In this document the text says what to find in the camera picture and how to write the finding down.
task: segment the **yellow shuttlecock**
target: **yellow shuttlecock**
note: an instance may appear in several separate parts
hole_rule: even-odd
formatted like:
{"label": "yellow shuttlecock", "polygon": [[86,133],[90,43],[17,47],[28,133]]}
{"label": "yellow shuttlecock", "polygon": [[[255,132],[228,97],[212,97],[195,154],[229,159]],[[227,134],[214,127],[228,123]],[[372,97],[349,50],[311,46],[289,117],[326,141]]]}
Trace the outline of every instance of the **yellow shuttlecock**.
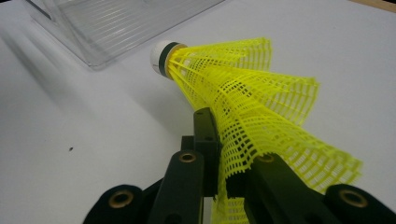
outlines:
{"label": "yellow shuttlecock", "polygon": [[210,107],[223,145],[214,223],[248,223],[243,199],[228,199],[226,179],[253,160],[276,153],[305,184],[323,192],[359,176],[361,162],[301,128],[315,102],[312,77],[268,72],[270,41],[241,40],[199,47],[161,42],[153,68],[173,79],[195,110]]}

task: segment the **transparent plastic box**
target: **transparent plastic box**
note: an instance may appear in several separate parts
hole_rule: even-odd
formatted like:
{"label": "transparent plastic box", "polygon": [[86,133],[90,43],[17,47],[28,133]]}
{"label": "transparent plastic box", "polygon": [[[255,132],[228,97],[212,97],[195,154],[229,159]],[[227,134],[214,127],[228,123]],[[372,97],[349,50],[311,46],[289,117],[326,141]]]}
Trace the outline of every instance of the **transparent plastic box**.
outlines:
{"label": "transparent plastic box", "polygon": [[22,0],[32,17],[82,61],[115,57],[223,0]]}

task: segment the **black band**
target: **black band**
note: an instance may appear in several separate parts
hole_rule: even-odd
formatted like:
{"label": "black band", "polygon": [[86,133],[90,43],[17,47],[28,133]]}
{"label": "black band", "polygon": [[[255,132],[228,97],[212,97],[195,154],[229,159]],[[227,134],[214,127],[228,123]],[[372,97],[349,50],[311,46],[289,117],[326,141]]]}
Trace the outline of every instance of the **black band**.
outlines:
{"label": "black band", "polygon": [[172,50],[174,46],[178,45],[177,42],[172,42],[168,44],[165,48],[163,48],[163,52],[161,52],[160,55],[160,60],[158,61],[158,65],[160,68],[161,75],[164,77],[168,77],[165,72],[165,63],[166,63],[166,58],[168,57],[169,52]]}

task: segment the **white table surface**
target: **white table surface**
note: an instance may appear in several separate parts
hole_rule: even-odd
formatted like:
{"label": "white table surface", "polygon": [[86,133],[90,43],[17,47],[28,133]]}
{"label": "white table surface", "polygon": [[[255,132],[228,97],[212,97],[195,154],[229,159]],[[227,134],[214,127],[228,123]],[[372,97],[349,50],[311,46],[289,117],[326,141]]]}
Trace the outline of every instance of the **white table surface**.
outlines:
{"label": "white table surface", "polygon": [[95,72],[13,0],[0,5],[0,223],[81,223],[107,189],[160,179],[193,111],[151,69],[153,45],[257,36],[273,40],[272,71],[321,82],[304,127],[364,161],[355,185],[396,211],[395,13],[226,0]]}

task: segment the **clear plastic container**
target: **clear plastic container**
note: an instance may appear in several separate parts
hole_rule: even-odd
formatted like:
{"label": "clear plastic container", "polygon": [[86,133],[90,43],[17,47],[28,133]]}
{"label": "clear plastic container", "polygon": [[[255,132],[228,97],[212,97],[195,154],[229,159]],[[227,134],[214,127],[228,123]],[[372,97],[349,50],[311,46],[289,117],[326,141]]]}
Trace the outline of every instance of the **clear plastic container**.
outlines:
{"label": "clear plastic container", "polygon": [[223,0],[22,0],[82,61],[102,67]]}

